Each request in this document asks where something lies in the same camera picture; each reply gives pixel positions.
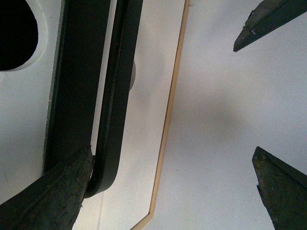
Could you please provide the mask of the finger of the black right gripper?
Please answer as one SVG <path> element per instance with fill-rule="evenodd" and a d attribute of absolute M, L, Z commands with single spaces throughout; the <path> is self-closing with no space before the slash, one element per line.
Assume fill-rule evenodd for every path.
<path fill-rule="evenodd" d="M 307 228 L 307 176 L 256 147 L 252 164 L 257 189 L 276 230 Z"/>

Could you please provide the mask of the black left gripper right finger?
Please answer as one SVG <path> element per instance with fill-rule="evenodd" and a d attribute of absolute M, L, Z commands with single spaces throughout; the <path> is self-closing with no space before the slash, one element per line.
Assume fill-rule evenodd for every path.
<path fill-rule="evenodd" d="M 307 11 L 305 0 L 264 0 L 252 10 L 234 42 L 237 52 Z"/>

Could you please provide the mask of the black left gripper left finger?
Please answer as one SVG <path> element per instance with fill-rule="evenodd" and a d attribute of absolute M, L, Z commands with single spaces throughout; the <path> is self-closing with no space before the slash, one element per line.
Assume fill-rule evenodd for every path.
<path fill-rule="evenodd" d="M 83 146 L 0 206 L 2 230 L 71 230 L 93 170 Z"/>

